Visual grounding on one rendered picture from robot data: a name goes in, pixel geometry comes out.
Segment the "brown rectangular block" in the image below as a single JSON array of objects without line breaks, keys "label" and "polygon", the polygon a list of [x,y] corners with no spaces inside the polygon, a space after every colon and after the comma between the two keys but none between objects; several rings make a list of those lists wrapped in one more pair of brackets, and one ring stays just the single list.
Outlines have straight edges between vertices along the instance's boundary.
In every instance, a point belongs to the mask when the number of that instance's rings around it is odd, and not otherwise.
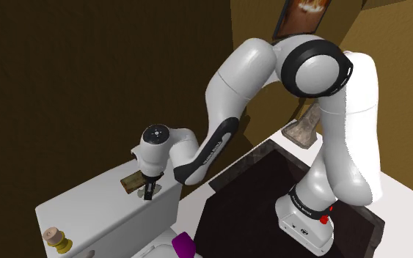
[{"label": "brown rectangular block", "polygon": [[140,171],[134,172],[121,179],[120,183],[127,194],[131,194],[146,184],[143,174]]}]

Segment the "purple cup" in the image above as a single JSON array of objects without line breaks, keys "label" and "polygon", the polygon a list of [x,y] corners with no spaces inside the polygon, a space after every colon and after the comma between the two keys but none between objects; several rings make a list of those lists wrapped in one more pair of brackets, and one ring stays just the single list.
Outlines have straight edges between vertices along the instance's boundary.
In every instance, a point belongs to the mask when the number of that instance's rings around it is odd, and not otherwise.
[{"label": "purple cup", "polygon": [[172,247],[179,258],[194,258],[196,245],[187,232],[182,232],[172,239]]}]

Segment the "dark robot stand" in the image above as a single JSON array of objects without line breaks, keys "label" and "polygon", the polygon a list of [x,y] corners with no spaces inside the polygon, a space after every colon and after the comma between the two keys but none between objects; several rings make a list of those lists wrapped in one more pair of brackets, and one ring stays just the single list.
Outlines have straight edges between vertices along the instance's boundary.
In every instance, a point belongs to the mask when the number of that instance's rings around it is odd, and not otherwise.
[{"label": "dark robot stand", "polygon": [[194,236],[203,258],[373,258],[385,222],[366,207],[338,201],[330,250],[317,257],[278,225],[276,200],[300,181],[309,167],[272,140],[263,142],[209,185]]}]

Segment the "yellow jar with beige lid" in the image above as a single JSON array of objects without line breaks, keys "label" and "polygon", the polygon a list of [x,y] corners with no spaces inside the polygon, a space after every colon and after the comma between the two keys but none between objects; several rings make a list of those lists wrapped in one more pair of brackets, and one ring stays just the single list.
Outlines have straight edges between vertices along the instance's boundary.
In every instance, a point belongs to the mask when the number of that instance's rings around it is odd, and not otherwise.
[{"label": "yellow jar with beige lid", "polygon": [[65,233],[56,227],[50,227],[42,233],[42,238],[48,246],[54,247],[58,254],[65,254],[71,250],[73,242],[65,237]]}]

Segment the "grey brown tapered object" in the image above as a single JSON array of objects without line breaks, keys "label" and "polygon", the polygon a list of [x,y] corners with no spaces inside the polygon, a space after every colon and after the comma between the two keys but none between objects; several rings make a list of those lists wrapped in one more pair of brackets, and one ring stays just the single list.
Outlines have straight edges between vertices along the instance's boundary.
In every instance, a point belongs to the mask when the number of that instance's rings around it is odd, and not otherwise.
[{"label": "grey brown tapered object", "polygon": [[302,149],[309,149],[317,141],[316,126],[321,118],[321,110],[317,100],[295,122],[286,125],[282,135]]}]

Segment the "framed wall picture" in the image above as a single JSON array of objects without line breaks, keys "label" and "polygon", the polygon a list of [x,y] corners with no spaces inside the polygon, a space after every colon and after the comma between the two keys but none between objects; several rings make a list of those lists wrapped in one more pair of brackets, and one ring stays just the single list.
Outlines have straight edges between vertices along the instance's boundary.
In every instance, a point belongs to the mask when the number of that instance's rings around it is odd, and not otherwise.
[{"label": "framed wall picture", "polygon": [[332,0],[285,0],[272,40],[314,34]]}]

